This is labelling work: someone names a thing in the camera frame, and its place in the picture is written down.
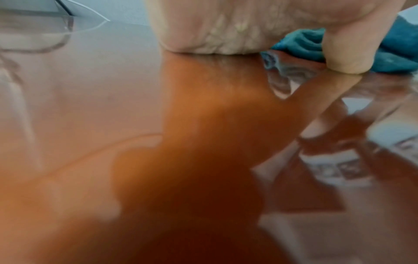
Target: polished wood surface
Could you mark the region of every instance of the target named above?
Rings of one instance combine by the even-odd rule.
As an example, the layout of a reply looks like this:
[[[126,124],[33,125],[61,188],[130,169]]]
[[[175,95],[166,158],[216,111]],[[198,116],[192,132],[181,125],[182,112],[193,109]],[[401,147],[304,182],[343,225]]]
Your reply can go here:
[[[417,259],[412,75],[1,20],[1,263]]]

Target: blue cloth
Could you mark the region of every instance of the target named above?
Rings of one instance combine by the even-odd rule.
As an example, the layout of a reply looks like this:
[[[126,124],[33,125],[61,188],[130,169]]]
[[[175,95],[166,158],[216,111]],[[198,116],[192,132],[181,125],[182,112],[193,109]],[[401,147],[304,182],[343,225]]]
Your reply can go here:
[[[325,29],[297,30],[272,47],[295,57],[325,62],[322,38]],[[383,39],[371,69],[381,73],[410,73],[418,70],[418,25],[398,16]]]

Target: reflective surface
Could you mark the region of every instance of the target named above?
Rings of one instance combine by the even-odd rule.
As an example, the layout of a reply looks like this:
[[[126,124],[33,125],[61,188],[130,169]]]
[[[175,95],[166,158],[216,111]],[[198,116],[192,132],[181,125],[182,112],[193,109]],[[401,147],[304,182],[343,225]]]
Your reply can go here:
[[[1,17],[0,262],[414,263],[413,76]]]

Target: skin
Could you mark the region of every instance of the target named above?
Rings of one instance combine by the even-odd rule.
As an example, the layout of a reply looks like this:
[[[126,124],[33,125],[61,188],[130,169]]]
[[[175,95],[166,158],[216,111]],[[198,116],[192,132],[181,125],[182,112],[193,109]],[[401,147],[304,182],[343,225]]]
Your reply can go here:
[[[328,68],[368,71],[403,7],[417,0],[146,0],[161,45],[174,52],[245,54],[300,28],[327,29]]]

